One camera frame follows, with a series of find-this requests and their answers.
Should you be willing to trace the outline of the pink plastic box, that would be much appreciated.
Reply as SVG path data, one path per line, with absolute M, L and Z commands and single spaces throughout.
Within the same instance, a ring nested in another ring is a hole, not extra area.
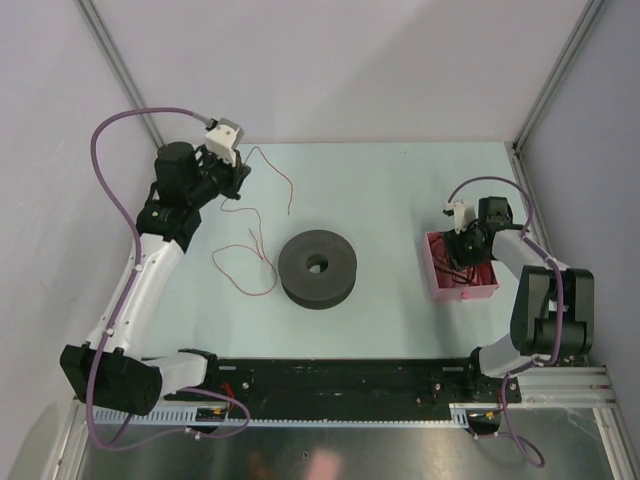
M 484 300 L 499 288 L 491 262 L 455 271 L 447 262 L 439 232 L 427 232 L 423 240 L 423 262 L 431 298 L 438 302 Z

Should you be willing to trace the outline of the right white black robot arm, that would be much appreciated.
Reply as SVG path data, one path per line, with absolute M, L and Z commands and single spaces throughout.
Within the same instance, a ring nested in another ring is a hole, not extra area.
M 518 288 L 508 333 L 473 350 L 462 371 L 435 382 L 434 397 L 484 401 L 496 391 L 497 380 L 509 382 L 561 356 L 591 350 L 595 279 L 589 270 L 568 266 L 536 243 L 514 222 L 504 197 L 485 197 L 477 206 L 449 201 L 443 212 L 453 220 L 442 238 L 454 271 L 496 261 L 513 274 Z

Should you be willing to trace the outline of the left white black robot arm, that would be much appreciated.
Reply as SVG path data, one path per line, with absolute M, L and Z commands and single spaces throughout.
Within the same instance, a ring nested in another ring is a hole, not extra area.
M 209 354 L 184 348 L 151 358 L 142 344 L 164 287 L 201 224 L 201 209 L 218 196 L 239 199 L 251 172 L 242 161 L 230 165 L 208 147 L 187 142 L 160 147 L 154 170 L 117 292 L 88 338 L 65 346 L 60 356 L 79 400 L 136 416 L 183 388 L 202 400 L 220 390 Z

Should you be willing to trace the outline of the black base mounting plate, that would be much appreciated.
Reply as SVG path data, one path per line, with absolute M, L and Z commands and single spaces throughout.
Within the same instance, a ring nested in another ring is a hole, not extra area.
M 199 387 L 232 393 L 252 420 L 267 422 L 390 425 L 448 420 L 454 403 L 478 408 L 501 399 L 521 402 L 515 379 L 489 383 L 483 401 L 434 397 L 433 384 L 462 371 L 467 359 L 214 359 Z

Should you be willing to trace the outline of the left aluminium frame post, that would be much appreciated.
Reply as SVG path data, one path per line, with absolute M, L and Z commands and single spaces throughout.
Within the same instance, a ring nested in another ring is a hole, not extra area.
M 148 105 L 95 2 L 74 0 L 73 3 L 103 55 L 129 107 L 131 109 L 147 108 Z

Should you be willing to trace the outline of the aluminium frame post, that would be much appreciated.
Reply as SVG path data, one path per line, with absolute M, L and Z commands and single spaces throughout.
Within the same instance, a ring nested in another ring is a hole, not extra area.
M 74 0 L 73 3 L 103 55 L 129 107 L 131 109 L 147 108 L 148 105 L 95 2 Z
M 609 4 L 610 1 L 607 0 L 589 0 L 586 2 L 522 126 L 512 141 L 512 148 L 515 152 L 520 152 L 526 145 Z

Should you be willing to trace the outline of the right aluminium frame post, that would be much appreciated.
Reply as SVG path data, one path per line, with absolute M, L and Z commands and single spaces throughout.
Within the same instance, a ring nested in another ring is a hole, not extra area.
M 512 148 L 515 152 L 520 152 L 526 145 L 609 4 L 610 1 L 607 0 L 589 0 L 586 2 L 522 126 L 512 141 Z

